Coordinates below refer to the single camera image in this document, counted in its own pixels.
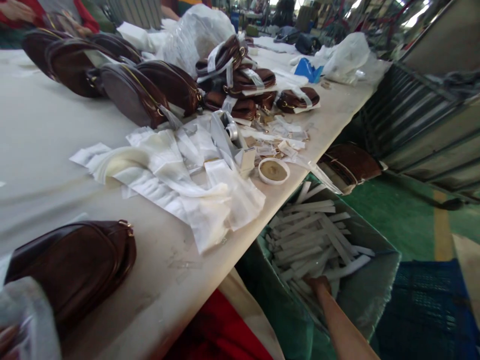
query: round container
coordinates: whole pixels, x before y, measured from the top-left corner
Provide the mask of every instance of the round container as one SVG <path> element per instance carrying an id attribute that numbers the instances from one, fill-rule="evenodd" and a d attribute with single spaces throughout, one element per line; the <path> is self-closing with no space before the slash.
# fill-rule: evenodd
<path id="1" fill-rule="evenodd" d="M 289 178 L 290 168 L 285 161 L 274 157 L 267 157 L 258 164 L 258 174 L 265 184 L 281 185 Z"/>

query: metal fence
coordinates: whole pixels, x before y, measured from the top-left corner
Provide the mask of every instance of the metal fence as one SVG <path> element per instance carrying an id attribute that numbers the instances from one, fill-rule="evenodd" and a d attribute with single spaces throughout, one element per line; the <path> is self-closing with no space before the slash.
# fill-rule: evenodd
<path id="1" fill-rule="evenodd" d="M 367 148 L 396 175 L 480 204 L 480 100 L 394 63 L 360 110 Z"/>

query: red clothing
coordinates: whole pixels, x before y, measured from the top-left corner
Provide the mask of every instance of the red clothing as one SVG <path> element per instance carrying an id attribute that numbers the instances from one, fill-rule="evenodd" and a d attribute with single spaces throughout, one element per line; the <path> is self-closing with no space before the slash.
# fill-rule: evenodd
<path id="1" fill-rule="evenodd" d="M 33 12 L 37 15 L 33 25 L 37 28 L 44 28 L 45 24 L 43 21 L 43 17 L 45 15 L 45 10 L 42 8 L 40 3 L 37 0 L 20 0 L 21 3 L 29 6 Z M 100 31 L 99 23 L 95 21 L 92 15 L 88 12 L 85 6 L 82 4 L 81 0 L 73 0 L 73 3 L 78 10 L 78 14 L 80 15 L 83 23 L 80 24 L 86 28 L 89 28 L 94 34 Z M 24 25 L 23 21 L 11 21 L 10 19 L 6 18 L 5 15 L 0 11 L 0 23 L 7 25 L 13 29 L 22 28 Z"/>
<path id="2" fill-rule="evenodd" d="M 217 289 L 163 360 L 273 360 Z"/>

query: clear plastic bag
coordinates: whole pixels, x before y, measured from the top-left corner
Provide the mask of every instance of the clear plastic bag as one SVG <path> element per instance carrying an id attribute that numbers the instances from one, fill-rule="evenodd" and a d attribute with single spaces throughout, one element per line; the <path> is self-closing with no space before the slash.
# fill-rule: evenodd
<path id="1" fill-rule="evenodd" d="M 62 358 L 54 314 L 40 285 L 23 277 L 0 291 L 0 328 L 19 326 L 9 347 L 15 359 L 56 360 Z"/>
<path id="2" fill-rule="evenodd" d="M 157 59 L 177 65 L 194 78 L 197 61 L 207 58 L 218 44 L 235 34 L 234 26 L 223 12 L 203 4 L 192 6 L 167 31 L 168 37 L 158 49 Z"/>
<path id="3" fill-rule="evenodd" d="M 362 32 L 353 32 L 335 49 L 323 51 L 323 56 L 330 55 L 322 74 L 334 82 L 355 85 L 358 81 L 356 71 L 367 62 L 370 49 L 365 35 Z"/>

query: blue plastic crate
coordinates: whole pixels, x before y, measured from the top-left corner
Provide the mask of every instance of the blue plastic crate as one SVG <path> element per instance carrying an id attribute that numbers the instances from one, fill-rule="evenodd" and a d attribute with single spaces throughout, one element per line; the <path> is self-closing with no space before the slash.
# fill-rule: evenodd
<path id="1" fill-rule="evenodd" d="M 477 360 L 479 335 L 456 259 L 400 264 L 376 329 L 382 360 Z"/>

